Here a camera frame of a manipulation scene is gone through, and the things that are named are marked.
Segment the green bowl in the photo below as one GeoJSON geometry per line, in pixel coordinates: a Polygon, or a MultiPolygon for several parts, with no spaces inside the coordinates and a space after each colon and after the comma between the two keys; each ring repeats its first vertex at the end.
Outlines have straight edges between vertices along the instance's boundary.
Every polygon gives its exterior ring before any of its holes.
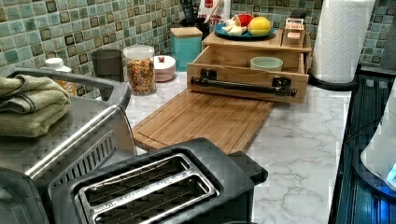
{"type": "Polygon", "coordinates": [[[280,72],[282,71],[282,66],[282,60],[273,57],[256,57],[250,60],[251,69],[280,72]]]}

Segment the kitchen counter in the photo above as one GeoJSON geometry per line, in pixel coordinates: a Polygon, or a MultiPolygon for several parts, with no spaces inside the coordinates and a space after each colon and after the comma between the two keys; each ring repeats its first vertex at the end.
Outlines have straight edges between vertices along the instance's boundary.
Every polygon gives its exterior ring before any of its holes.
{"type": "MultiPolygon", "coordinates": [[[[131,97],[131,125],[187,87],[186,73],[131,97]]],[[[300,105],[275,104],[247,154],[269,173],[256,186],[253,220],[260,224],[328,223],[350,92],[308,86],[300,105]]]]}

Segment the wooden box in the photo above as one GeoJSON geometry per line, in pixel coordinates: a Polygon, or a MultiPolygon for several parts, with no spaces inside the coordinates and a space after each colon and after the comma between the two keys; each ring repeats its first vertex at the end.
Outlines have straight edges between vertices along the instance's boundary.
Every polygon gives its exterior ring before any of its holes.
{"type": "Polygon", "coordinates": [[[276,102],[302,103],[312,50],[309,35],[305,35],[302,48],[281,46],[282,35],[281,30],[276,30],[274,35],[264,40],[235,41],[212,33],[203,41],[201,54],[188,64],[188,89],[276,102]],[[250,69],[250,60],[258,56],[281,59],[282,70],[273,72],[250,69]],[[277,84],[280,79],[282,82],[287,80],[289,86],[283,83],[279,88],[277,84]]]}

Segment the folded towel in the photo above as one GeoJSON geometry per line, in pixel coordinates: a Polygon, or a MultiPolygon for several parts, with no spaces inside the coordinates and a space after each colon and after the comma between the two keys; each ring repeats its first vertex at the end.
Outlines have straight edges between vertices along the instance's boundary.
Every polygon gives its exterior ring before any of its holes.
{"type": "Polygon", "coordinates": [[[0,135],[45,134],[69,107],[68,93],[48,77],[0,77],[0,135]]]}

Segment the paper towel holder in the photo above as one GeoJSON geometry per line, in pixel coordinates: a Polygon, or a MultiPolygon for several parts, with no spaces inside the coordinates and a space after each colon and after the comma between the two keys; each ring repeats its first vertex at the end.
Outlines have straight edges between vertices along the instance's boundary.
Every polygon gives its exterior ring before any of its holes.
{"type": "Polygon", "coordinates": [[[347,83],[331,83],[319,80],[312,75],[312,68],[308,69],[308,84],[321,88],[327,91],[354,91],[359,88],[359,76],[357,75],[361,71],[361,64],[358,63],[356,68],[355,76],[353,80],[347,83]]]}

